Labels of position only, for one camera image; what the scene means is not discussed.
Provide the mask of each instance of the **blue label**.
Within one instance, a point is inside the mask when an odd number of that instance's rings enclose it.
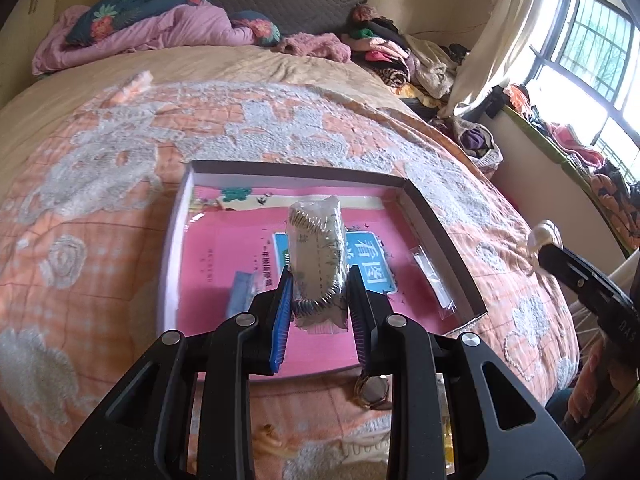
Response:
[[[289,265],[287,235],[275,233],[273,245],[276,251],[278,274]],[[375,234],[371,231],[347,231],[347,265],[357,265],[367,290],[390,294],[398,291],[396,282],[386,264],[385,253]]]

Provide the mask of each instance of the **silver bolt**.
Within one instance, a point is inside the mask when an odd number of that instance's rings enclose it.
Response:
[[[253,314],[249,314],[245,312],[244,314],[239,314],[236,317],[236,324],[239,326],[251,326],[255,323],[255,317]]]
[[[391,316],[386,318],[386,322],[391,326],[400,328],[406,325],[406,318],[404,316],[400,316],[400,314],[391,314]]]
[[[169,330],[162,334],[162,342],[167,345],[175,345],[178,341],[180,341],[180,332],[177,330]]]
[[[463,333],[460,339],[462,339],[462,343],[467,346],[478,346],[480,344],[480,338],[473,332]]]

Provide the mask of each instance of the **box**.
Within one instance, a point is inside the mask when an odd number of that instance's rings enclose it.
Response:
[[[363,272],[365,285],[377,292],[376,287],[385,287],[396,312],[439,334],[486,314],[453,242],[411,181],[339,168],[197,160],[184,173],[164,243],[158,334],[173,328],[186,335],[215,330],[226,317],[238,271],[256,276],[264,288],[275,288],[286,263],[280,233],[288,206],[300,196],[318,199],[329,194],[340,198],[348,249],[350,243],[354,249],[350,257],[359,266],[369,266],[361,271],[371,271]],[[372,242],[376,238],[379,245]],[[424,248],[454,301],[452,316],[440,317],[433,290],[411,254],[415,246]],[[392,285],[384,282],[382,262]],[[357,363],[351,331],[313,335],[292,324],[277,376],[317,374]]]

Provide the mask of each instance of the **window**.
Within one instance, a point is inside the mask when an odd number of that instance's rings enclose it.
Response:
[[[628,14],[605,0],[545,0],[512,72],[545,120],[571,124],[628,182],[640,180],[639,43]]]

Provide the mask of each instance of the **curtain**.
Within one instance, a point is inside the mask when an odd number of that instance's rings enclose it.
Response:
[[[449,103],[440,117],[471,110],[527,46],[543,0],[498,0],[478,42],[458,68]]]

